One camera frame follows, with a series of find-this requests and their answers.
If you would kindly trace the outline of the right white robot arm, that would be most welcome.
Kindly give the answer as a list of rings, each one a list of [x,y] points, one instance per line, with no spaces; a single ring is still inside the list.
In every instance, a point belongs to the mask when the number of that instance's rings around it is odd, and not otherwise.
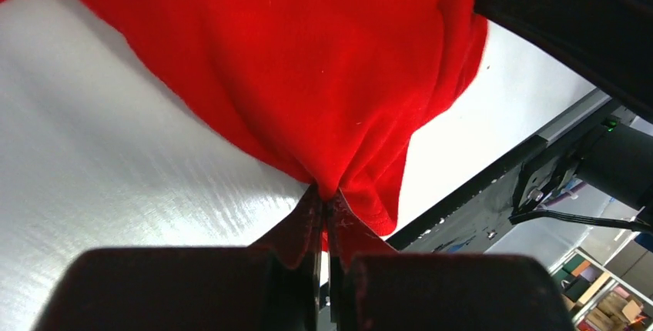
[[[475,11],[542,49],[595,91],[542,133],[512,195],[513,224],[539,218],[652,231],[652,0],[476,0]],[[632,221],[551,209],[579,179],[636,211]]]

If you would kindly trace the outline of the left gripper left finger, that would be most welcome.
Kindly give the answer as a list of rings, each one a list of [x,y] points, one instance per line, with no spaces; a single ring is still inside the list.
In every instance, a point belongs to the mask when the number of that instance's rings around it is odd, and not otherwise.
[[[309,187],[248,246],[117,247],[67,268],[37,330],[314,330],[324,204]]]

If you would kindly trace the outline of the red t shirt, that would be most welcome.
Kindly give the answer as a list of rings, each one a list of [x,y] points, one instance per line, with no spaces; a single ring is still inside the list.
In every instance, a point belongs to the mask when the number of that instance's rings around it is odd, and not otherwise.
[[[81,0],[209,127],[376,234],[411,136],[474,80],[474,0]]]

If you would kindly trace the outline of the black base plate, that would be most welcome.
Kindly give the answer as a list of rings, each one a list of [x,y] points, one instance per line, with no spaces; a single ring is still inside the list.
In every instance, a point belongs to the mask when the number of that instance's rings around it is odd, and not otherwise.
[[[506,152],[468,182],[393,234],[401,252],[483,252],[513,226],[509,218],[534,208],[571,178],[562,166],[601,125],[630,125],[635,115],[615,100],[579,101]]]

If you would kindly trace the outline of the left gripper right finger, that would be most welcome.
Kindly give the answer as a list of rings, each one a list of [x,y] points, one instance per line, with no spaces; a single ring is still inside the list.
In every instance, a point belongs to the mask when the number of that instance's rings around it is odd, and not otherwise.
[[[571,330],[563,297],[535,259],[399,252],[326,204],[330,317],[339,330]]]

